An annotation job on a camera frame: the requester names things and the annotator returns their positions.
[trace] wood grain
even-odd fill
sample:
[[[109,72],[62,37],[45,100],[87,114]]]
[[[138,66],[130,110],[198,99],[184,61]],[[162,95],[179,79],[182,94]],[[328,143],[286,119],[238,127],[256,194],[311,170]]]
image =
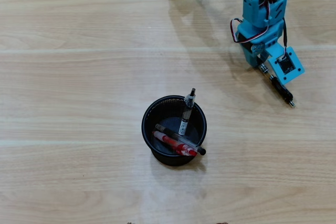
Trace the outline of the wood grain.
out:
[[[289,0],[289,108],[228,29],[242,0],[0,0],[0,223],[334,224],[336,0]],[[141,120],[197,90],[207,154]]]

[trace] pen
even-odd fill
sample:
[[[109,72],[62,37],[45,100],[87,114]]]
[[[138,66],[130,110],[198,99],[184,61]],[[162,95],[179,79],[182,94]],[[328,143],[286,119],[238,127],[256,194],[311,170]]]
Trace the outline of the pen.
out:
[[[197,152],[192,147],[184,143],[178,142],[168,137],[166,134],[163,134],[159,131],[155,131],[153,132],[153,135],[161,142],[170,145],[173,148],[173,150],[175,150],[178,154],[182,156],[196,156],[197,155]]]
[[[183,111],[183,114],[182,114],[180,129],[178,131],[179,135],[181,135],[181,136],[183,136],[185,134],[185,131],[187,129],[188,121],[189,121],[191,112],[193,111],[195,98],[196,98],[195,89],[192,89],[191,93],[188,94],[184,98],[184,111]]]
[[[196,145],[195,143],[189,141],[188,139],[186,139],[186,138],[184,138],[184,137],[178,135],[177,133],[175,133],[175,132],[172,131],[171,129],[168,129],[168,128],[166,128],[166,127],[164,127],[164,126],[162,126],[162,125],[159,125],[159,124],[157,124],[157,125],[155,126],[155,128],[156,128],[158,131],[160,131],[160,132],[166,134],[167,136],[172,137],[172,138],[174,138],[174,139],[176,139],[176,140],[179,140],[180,142],[182,142],[182,143],[184,143],[184,144],[189,145],[190,147],[192,147],[193,149],[195,149],[198,153],[200,153],[202,156],[205,155],[205,153],[206,153],[206,150],[205,150],[205,149],[203,149],[202,147],[200,147],[200,146]]]

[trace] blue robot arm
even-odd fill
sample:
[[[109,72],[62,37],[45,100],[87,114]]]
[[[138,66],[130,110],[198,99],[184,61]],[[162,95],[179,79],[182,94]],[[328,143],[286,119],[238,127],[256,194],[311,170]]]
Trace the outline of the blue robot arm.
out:
[[[261,67],[264,73],[268,73],[264,65],[268,60],[277,76],[270,75],[270,79],[274,79],[271,82],[278,81],[277,87],[282,86],[283,89],[286,89],[286,83],[305,72],[294,50],[287,48],[286,4],[287,0],[244,0],[244,19],[235,19],[240,22],[238,31],[233,32],[231,26],[234,41],[242,46],[247,62],[252,67]],[[284,47],[278,43],[282,33]]]

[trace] mesh pen cup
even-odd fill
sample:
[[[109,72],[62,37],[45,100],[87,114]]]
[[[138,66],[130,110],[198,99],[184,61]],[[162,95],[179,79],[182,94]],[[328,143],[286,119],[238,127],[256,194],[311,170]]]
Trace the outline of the mesh pen cup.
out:
[[[175,132],[179,131],[181,115],[184,108],[184,97],[170,95],[153,102],[142,119],[142,136],[153,155],[161,163],[169,166],[181,166],[189,163],[193,156],[176,154],[169,146],[153,136],[155,125],[160,124]],[[185,138],[197,145],[201,145],[206,135],[206,119],[202,109],[195,103],[191,113]]]

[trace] red wire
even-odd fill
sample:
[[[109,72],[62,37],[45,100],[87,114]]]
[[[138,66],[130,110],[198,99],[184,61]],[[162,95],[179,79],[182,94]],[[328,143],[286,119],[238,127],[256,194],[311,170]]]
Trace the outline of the red wire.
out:
[[[269,16],[270,16],[270,3],[269,3],[268,1],[266,1],[266,3],[267,3],[267,6],[266,6],[266,17],[267,17],[267,19],[269,19]],[[264,31],[262,31],[262,32],[260,32],[260,33],[258,33],[258,34],[256,34],[255,36],[253,36],[253,37],[251,37],[251,38],[248,38],[248,39],[245,39],[245,40],[242,40],[242,41],[238,41],[238,40],[236,40],[235,32],[234,32],[234,30],[233,30],[233,21],[234,21],[234,20],[237,20],[237,21],[239,21],[240,23],[242,23],[243,21],[240,20],[239,18],[234,18],[234,19],[232,19],[231,22],[230,22],[231,34],[232,34],[232,37],[233,37],[233,41],[234,41],[235,43],[243,44],[243,43],[250,42],[251,40],[254,40],[254,39],[258,38],[260,35],[262,35],[262,34],[264,34],[265,32],[267,32],[267,30],[268,30],[268,27],[267,27]]]

